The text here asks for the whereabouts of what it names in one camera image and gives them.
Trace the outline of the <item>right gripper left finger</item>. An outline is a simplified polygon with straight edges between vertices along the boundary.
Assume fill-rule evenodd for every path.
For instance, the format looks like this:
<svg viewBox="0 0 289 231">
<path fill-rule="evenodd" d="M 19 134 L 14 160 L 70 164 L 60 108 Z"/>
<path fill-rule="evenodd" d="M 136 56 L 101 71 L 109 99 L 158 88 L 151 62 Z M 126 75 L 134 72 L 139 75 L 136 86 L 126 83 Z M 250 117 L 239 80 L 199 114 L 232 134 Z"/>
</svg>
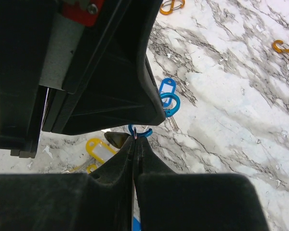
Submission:
<svg viewBox="0 0 289 231">
<path fill-rule="evenodd" d="M 91 174 L 1 174 L 0 231 L 130 231 L 134 147 Z"/>
</svg>

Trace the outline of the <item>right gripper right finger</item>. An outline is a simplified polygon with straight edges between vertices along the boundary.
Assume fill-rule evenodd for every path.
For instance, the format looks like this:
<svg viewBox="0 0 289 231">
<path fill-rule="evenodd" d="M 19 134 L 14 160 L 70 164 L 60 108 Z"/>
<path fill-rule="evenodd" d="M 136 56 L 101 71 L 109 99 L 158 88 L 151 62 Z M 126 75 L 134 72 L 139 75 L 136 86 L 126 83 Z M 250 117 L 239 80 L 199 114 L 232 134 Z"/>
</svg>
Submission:
<svg viewBox="0 0 289 231">
<path fill-rule="evenodd" d="M 133 176 L 144 231 L 266 231 L 258 195 L 243 175 L 178 174 L 135 140 Z"/>
</svg>

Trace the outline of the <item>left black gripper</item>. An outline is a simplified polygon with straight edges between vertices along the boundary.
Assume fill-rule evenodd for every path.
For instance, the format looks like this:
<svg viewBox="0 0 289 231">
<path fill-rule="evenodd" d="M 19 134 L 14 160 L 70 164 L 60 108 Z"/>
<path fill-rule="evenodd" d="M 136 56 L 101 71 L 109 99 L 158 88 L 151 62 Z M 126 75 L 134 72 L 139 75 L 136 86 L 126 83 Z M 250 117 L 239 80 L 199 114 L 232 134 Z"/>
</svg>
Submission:
<svg viewBox="0 0 289 231">
<path fill-rule="evenodd" d="M 165 120 L 146 49 L 159 0 L 0 0 L 0 150 Z"/>
</svg>

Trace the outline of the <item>yellow key tag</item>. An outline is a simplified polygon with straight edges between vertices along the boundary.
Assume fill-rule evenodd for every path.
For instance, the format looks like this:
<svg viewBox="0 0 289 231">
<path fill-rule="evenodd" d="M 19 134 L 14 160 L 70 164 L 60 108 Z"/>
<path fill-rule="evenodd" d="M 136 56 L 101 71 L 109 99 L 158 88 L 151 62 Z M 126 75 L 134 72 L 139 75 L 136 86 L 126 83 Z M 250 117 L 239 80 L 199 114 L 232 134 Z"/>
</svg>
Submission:
<svg viewBox="0 0 289 231">
<path fill-rule="evenodd" d="M 88 140 L 86 143 L 86 151 L 101 164 L 107 162 L 117 153 L 99 138 Z"/>
</svg>

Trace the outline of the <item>blue carabiner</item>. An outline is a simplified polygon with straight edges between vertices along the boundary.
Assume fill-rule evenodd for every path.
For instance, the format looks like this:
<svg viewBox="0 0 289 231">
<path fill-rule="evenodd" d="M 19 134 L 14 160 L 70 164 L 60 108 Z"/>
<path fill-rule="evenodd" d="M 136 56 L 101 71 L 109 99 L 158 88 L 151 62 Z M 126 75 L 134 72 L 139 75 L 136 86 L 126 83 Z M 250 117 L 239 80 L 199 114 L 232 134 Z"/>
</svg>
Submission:
<svg viewBox="0 0 289 231">
<path fill-rule="evenodd" d="M 153 130 L 151 128 L 143 131 L 143 132 L 138 132 L 136 127 L 133 124 L 129 124 L 128 125 L 128 130 L 130 132 L 130 134 L 136 139 L 138 137 L 149 137 L 152 135 Z"/>
</svg>

